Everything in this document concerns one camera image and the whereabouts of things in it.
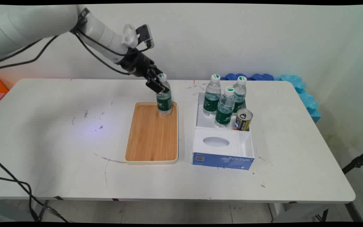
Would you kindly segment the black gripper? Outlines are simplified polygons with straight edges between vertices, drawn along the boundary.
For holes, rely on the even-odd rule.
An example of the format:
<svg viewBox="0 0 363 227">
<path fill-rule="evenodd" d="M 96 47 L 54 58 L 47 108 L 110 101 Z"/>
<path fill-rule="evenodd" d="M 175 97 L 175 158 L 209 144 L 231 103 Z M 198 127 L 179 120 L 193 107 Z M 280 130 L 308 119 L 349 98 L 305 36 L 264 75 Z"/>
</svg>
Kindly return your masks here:
<svg viewBox="0 0 363 227">
<path fill-rule="evenodd" d="M 157 68 L 154 61 L 144 53 L 128 51 L 118 65 L 134 76 L 146 78 L 146 86 L 157 94 L 170 91 L 170 85 L 165 85 L 167 75 L 161 74 L 162 71 Z"/>
</svg>

